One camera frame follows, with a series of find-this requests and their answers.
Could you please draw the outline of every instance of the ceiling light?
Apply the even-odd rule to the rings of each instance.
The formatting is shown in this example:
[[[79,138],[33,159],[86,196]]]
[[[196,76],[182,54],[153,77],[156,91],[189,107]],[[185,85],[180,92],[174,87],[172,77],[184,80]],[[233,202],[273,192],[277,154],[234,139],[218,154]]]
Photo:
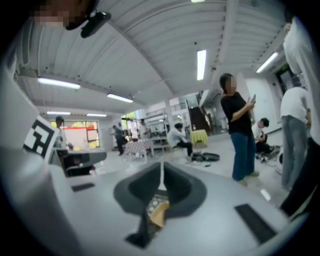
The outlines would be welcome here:
[[[134,102],[132,99],[124,98],[124,97],[121,97],[121,96],[118,96],[118,95],[114,95],[114,94],[112,94],[112,93],[109,93],[109,94],[107,95],[107,97],[109,97],[109,98],[111,98],[111,99],[118,100],[118,101],[127,102],[127,103],[132,103],[132,102]]]
[[[106,114],[86,114],[87,117],[101,117],[105,118],[107,115]]]
[[[48,111],[48,115],[64,115],[64,116],[69,116],[70,112],[59,112],[59,111]]]
[[[197,60],[198,60],[196,79],[199,81],[199,80],[203,80],[204,76],[205,76],[207,51],[206,50],[198,50],[196,52],[196,54],[197,54]]]
[[[279,53],[276,51],[272,53],[271,56],[255,72],[261,73],[278,55]]]
[[[38,77],[38,82],[43,85],[49,85],[49,86],[60,86],[60,87],[66,87],[71,89],[79,89],[81,86],[77,83],[72,82],[65,82],[50,78],[44,78],[44,77]]]

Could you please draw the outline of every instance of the ceiling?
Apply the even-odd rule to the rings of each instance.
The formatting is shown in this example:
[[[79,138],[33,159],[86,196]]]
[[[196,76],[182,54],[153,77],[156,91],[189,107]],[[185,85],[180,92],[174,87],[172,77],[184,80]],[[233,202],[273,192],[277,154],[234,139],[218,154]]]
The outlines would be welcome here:
[[[284,26],[276,0],[101,0],[98,10],[112,19],[86,39],[80,28],[32,22],[23,28],[18,83],[41,112],[116,116],[217,87],[222,72],[263,63]],[[202,81],[197,81],[198,50],[207,50]],[[37,76],[81,88],[41,85]],[[133,97],[134,103],[108,93]]]

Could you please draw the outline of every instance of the black t-shirt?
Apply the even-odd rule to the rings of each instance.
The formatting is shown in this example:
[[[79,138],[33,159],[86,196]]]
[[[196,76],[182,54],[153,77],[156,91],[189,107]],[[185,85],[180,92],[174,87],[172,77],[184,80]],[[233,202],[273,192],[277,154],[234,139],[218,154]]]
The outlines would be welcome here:
[[[249,112],[246,112],[238,120],[230,122],[233,114],[242,109],[246,101],[241,97],[239,92],[235,92],[233,96],[223,96],[221,99],[221,106],[229,121],[229,133],[240,133],[250,137],[252,135],[251,120]]]

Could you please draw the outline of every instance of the gray pants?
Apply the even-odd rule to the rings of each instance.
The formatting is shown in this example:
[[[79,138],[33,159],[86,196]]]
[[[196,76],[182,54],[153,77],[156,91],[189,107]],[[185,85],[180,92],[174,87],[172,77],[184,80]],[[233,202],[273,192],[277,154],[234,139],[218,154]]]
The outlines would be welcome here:
[[[307,125],[287,115],[282,117],[283,160],[281,185],[292,188],[305,161]]]

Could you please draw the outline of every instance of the hand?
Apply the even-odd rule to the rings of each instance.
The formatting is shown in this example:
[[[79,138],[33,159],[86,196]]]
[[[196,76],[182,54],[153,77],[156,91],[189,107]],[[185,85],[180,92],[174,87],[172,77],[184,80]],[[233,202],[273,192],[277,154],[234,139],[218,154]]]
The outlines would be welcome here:
[[[291,24],[290,23],[285,24],[284,33],[287,35],[289,33],[290,29],[291,29]]]
[[[244,107],[246,108],[246,110],[250,111],[254,109],[255,104],[256,104],[255,102],[254,103],[247,102]]]

